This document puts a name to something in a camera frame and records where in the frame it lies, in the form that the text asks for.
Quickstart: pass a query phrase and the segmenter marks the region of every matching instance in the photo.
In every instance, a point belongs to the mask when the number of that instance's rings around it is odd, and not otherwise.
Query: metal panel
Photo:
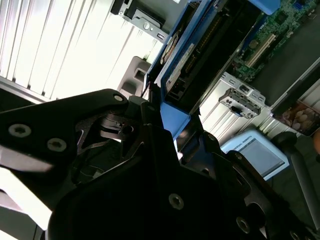
[[[0,76],[52,100],[116,89],[131,59],[152,63],[162,43],[111,14],[112,3],[2,0]]]
[[[238,117],[231,113],[228,107],[219,103],[218,100],[227,89],[229,89],[229,86],[220,80],[200,108],[200,119],[203,128],[212,133],[221,144],[246,128],[258,128],[269,138],[273,138],[285,131],[297,133],[295,130],[272,118],[270,110],[266,107],[261,110],[260,115],[252,119]],[[320,80],[300,100],[320,111],[319,93]]]

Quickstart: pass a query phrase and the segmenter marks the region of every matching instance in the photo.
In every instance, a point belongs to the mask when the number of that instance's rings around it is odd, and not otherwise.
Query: usb port
[[[157,36],[158,38],[160,38],[161,40],[165,39],[165,36],[163,36],[161,33],[158,33],[156,36]]]

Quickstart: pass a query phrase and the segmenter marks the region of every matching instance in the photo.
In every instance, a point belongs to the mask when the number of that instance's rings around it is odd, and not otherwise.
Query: bright light
[[[47,230],[52,211],[11,171],[2,167],[0,167],[0,189],[8,194],[40,228]]]
[[[0,239],[1,240],[17,240],[15,237],[1,230],[0,230]]]

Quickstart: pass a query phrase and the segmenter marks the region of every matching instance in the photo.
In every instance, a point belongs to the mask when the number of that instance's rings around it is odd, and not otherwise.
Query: mounting hole
[[[125,126],[123,129],[122,129],[122,133],[124,135],[127,135],[127,134],[130,134],[134,131],[134,128],[132,126]]]
[[[60,139],[60,138],[51,138],[47,143],[46,146],[49,150],[53,152],[61,153],[67,148],[67,143]]]
[[[9,134],[17,138],[25,138],[31,134],[31,128],[25,124],[13,124],[8,129]]]
[[[266,225],[266,216],[261,207],[253,202],[247,207],[250,219],[254,219],[259,228]]]
[[[209,169],[208,168],[204,168],[202,169],[202,171],[204,174],[210,175]]]
[[[119,95],[113,95],[114,99],[119,101],[119,102],[122,102],[124,99],[122,98],[122,96],[119,96]]]
[[[171,193],[169,195],[169,203],[174,209],[177,210],[181,210],[185,206],[183,199],[176,193]]]
[[[238,216],[236,219],[236,224],[238,225],[238,227],[246,234],[249,234],[250,233],[250,227],[249,227],[249,224],[247,223],[247,221]]]

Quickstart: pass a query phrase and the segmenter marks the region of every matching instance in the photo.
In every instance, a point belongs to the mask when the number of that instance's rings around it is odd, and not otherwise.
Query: screw
[[[236,156],[237,159],[242,160],[242,155],[240,153],[237,152],[235,154],[235,156]]]
[[[145,22],[145,23],[143,24],[143,28],[144,28],[145,30],[148,30],[148,29],[150,28],[150,23]]]
[[[244,218],[238,216],[238,217],[235,219],[235,221],[236,221],[236,224],[238,225],[238,227],[239,227],[244,233],[246,233],[246,234],[249,234],[249,233],[250,233],[250,226],[249,226],[249,224],[247,223],[247,221],[246,221]]]
[[[117,101],[119,101],[119,102],[122,102],[122,101],[124,100],[124,99],[123,99],[121,96],[119,96],[119,95],[114,95],[113,97],[114,97],[115,100],[117,100]]]
[[[25,138],[31,134],[31,128],[24,124],[13,124],[8,129],[10,135],[17,138]]]
[[[49,150],[53,152],[61,153],[67,148],[67,143],[60,139],[60,138],[51,138],[47,143],[46,146]]]
[[[177,209],[177,210],[181,210],[185,206],[182,198],[176,193],[171,193],[169,195],[169,203],[174,209]]]
[[[299,240],[299,236],[294,232],[294,231],[290,231],[290,236],[292,237],[293,240]]]

